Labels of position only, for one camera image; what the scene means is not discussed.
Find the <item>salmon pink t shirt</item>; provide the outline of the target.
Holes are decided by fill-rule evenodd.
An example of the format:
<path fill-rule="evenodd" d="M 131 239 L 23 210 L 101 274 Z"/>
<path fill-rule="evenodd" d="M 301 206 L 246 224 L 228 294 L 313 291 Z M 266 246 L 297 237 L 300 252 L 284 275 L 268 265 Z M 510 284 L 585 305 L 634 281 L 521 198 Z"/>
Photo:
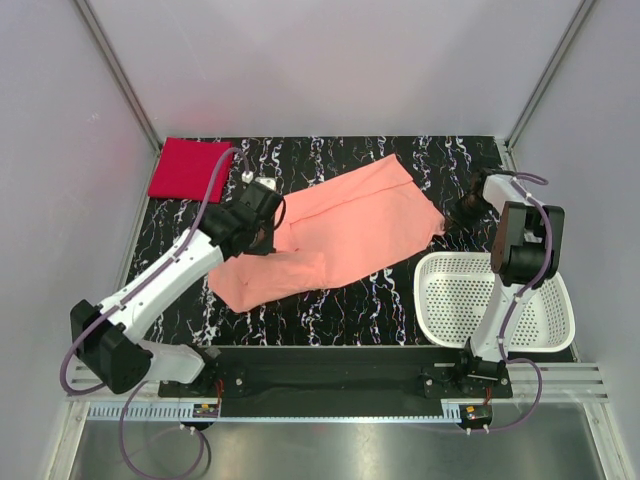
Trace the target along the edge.
<path fill-rule="evenodd" d="M 340 288 L 424 250 L 444 217 L 395 155 L 286 195 L 274 252 L 213 269 L 209 289 L 232 311 Z"/>

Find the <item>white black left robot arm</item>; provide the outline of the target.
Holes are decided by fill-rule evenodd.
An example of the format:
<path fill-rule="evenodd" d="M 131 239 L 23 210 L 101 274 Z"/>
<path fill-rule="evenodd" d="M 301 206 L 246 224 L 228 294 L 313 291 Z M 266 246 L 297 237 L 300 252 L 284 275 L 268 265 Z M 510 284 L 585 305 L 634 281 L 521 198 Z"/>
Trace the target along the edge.
<path fill-rule="evenodd" d="M 97 305 L 83 300 L 73 307 L 73 352 L 100 387 L 124 394 L 144 381 L 169 381 L 196 396 L 214 388 L 216 372 L 202 348 L 149 342 L 146 332 L 188 288 L 227 260 L 273 252 L 283 200 L 275 179 L 252 180 L 238 198 L 202 207 L 193 226 L 128 285 Z"/>

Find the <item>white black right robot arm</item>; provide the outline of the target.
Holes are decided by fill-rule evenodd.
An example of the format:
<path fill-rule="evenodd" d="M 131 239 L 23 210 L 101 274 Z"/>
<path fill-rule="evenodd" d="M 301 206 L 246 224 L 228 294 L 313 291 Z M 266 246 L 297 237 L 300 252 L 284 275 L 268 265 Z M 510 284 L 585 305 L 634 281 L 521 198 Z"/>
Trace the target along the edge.
<path fill-rule="evenodd" d="M 547 180 L 525 172 L 483 168 L 445 217 L 446 230 L 468 230 L 489 210 L 499 214 L 490 252 L 495 275 L 488 307 L 466 340 L 454 369 L 454 384 L 476 396 L 506 377 L 508 352 L 519 318 L 533 294 L 559 268 L 565 210 L 536 199 L 522 184 Z"/>

